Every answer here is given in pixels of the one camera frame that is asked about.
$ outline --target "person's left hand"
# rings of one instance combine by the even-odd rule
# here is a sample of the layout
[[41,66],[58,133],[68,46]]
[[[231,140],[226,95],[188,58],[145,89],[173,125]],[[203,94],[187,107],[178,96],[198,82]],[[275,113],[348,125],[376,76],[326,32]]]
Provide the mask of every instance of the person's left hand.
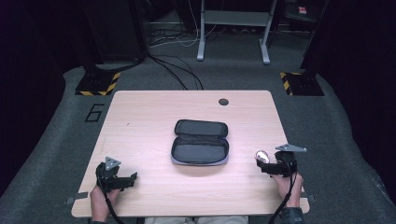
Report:
[[[114,205],[116,203],[119,193],[120,189],[113,189],[107,194],[107,198],[111,201],[111,204]],[[95,186],[91,191],[90,196],[92,221],[106,222],[110,211],[108,210],[102,190],[98,186]]]

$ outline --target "gray carpet floor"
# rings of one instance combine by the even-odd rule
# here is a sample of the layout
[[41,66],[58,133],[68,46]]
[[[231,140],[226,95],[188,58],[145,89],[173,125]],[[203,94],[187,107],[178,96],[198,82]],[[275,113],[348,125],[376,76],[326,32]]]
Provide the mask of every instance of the gray carpet floor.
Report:
[[[278,34],[264,65],[259,35],[227,35],[206,42],[205,59],[196,61],[198,43],[150,48],[152,55],[177,56],[188,63],[205,90],[268,90],[273,94],[290,144],[306,147],[297,154],[304,187],[314,195],[307,223],[396,223],[396,208],[381,190],[376,172],[361,157],[352,139],[347,115],[332,87],[320,77],[325,96],[288,96],[280,72],[300,72],[307,39]],[[188,68],[177,58],[157,56]],[[174,70],[190,90],[193,78]],[[68,197],[78,193],[113,94],[77,96],[82,68],[64,74],[66,89],[53,119],[34,152],[0,199],[0,223],[87,223],[71,216]],[[115,91],[182,90],[177,81],[151,59],[121,72]],[[94,104],[98,122],[84,122]],[[124,217],[126,223],[135,218]],[[266,223],[268,216],[250,217]]]

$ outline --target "person's right hand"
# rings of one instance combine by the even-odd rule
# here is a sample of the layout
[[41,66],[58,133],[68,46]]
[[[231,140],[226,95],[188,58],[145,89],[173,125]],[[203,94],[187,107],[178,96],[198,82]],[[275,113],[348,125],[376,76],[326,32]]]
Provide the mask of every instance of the person's right hand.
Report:
[[299,173],[294,173],[289,177],[282,177],[280,175],[271,175],[271,177],[277,183],[277,190],[282,199],[285,199],[286,194],[289,193],[290,178],[292,178],[292,181],[294,181],[294,178],[296,179],[293,189],[291,190],[291,196],[286,203],[286,207],[300,207],[300,196],[304,182],[303,177]]

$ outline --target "table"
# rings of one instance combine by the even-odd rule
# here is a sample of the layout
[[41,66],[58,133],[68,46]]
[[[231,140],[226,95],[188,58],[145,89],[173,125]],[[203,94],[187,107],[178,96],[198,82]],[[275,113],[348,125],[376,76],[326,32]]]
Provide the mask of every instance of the table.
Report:
[[[220,105],[227,99],[227,105]],[[228,163],[175,165],[170,152],[179,119],[222,121],[229,127]],[[273,214],[281,203],[276,183],[261,173],[254,155],[286,144],[269,91],[117,91],[79,192],[95,185],[95,168],[111,157],[119,176],[137,172],[133,188],[115,205],[120,217],[200,217]],[[309,204],[301,199],[306,213]],[[90,217],[90,198],[76,200],[74,217]]]
[[270,32],[272,19],[276,7],[276,1],[272,0],[269,12],[243,12],[243,11],[222,11],[222,10],[205,10],[205,0],[201,3],[201,33],[198,47],[197,60],[202,61],[205,54],[205,25],[206,24],[223,24],[223,25],[246,25],[246,26],[263,26],[265,31],[260,39],[260,48],[262,50],[262,61],[264,64],[270,63],[268,49],[266,46],[268,34]]

